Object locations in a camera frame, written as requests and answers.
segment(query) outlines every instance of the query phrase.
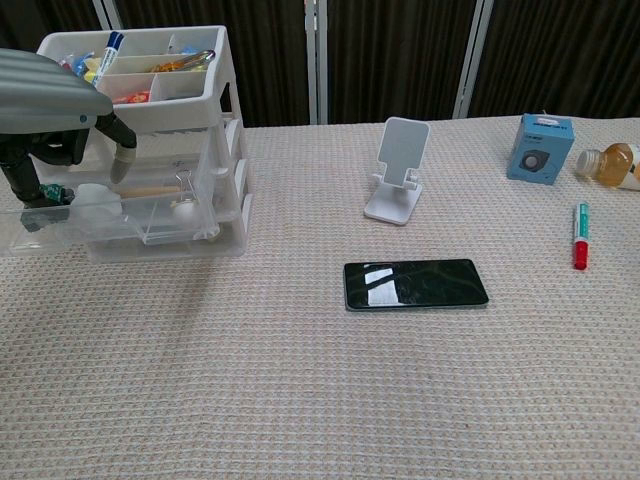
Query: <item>product box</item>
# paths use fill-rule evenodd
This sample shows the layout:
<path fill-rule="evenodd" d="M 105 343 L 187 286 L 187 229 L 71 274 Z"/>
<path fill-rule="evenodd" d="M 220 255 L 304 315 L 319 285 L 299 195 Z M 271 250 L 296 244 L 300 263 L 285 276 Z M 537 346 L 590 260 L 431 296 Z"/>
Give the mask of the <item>product box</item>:
<path fill-rule="evenodd" d="M 525 113 L 511 152 L 507 178 L 552 185 L 574 138 L 571 119 Z"/>

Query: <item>white organizer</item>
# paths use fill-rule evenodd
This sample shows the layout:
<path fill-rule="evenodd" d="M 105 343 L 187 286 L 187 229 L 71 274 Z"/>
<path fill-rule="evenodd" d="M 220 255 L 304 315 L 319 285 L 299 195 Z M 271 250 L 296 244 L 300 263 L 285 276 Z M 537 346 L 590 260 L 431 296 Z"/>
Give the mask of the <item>white organizer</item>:
<path fill-rule="evenodd" d="M 176 174 L 191 172 L 192 188 L 117 202 L 122 213 L 104 204 L 61 206 L 0 213 L 0 245 L 5 254 L 53 252 L 82 243 L 97 262 L 137 261 L 181 256 L 241 255 L 247 242 L 251 208 L 250 175 L 233 60 L 225 27 L 121 30 L 119 56 L 98 90 L 111 98 L 150 90 L 148 103 L 114 105 L 114 111 L 138 135 L 137 159 L 114 186 L 109 170 L 114 143 L 92 129 L 80 165 L 51 166 L 34 159 L 41 183 L 76 190 L 100 183 L 112 190 L 176 187 Z M 107 31 L 54 33 L 38 53 L 56 61 L 94 51 L 101 55 Z M 206 71 L 144 73 L 176 55 L 184 46 L 213 49 Z M 228 88 L 231 112 L 221 96 Z M 176 215 L 176 203 L 195 199 L 188 222 Z M 25 224 L 36 225 L 28 231 Z"/>

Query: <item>plastic bottle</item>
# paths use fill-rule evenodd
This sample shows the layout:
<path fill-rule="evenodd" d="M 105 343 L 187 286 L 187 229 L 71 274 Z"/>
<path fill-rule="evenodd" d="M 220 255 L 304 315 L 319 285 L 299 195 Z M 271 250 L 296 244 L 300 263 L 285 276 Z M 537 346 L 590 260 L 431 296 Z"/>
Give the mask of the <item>plastic bottle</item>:
<path fill-rule="evenodd" d="M 576 170 L 608 187 L 640 190 L 640 145 L 614 143 L 604 152 L 585 150 Z"/>

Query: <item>phone screen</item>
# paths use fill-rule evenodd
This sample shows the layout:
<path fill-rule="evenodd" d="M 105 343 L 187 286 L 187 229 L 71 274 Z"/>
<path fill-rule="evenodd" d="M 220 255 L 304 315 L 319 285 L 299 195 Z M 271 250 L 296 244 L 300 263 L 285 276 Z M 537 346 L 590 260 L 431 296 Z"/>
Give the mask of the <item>phone screen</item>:
<path fill-rule="evenodd" d="M 471 260 L 347 263 L 349 310 L 484 305 L 489 297 Z"/>

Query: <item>marker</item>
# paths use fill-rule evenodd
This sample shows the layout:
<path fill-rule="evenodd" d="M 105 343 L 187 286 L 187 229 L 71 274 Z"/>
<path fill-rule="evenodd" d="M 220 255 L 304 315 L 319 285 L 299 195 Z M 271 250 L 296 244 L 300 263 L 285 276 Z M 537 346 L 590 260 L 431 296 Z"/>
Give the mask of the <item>marker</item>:
<path fill-rule="evenodd" d="M 91 84 L 94 87 L 97 87 L 102 80 L 102 76 L 105 74 L 109 67 L 113 63 L 113 61 L 118 56 L 118 50 L 120 50 L 120 44 L 122 43 L 122 39 L 124 35 L 120 32 L 111 32 L 109 34 L 109 40 L 107 41 L 107 46 L 104 49 L 104 54 L 102 55 L 102 62 L 100 62 L 100 66 L 96 71 L 96 76 L 93 77 Z"/>
<path fill-rule="evenodd" d="M 576 270 L 584 270 L 587 268 L 589 256 L 589 205 L 586 202 L 580 202 L 576 206 L 573 217 L 573 244 L 573 266 Z"/>

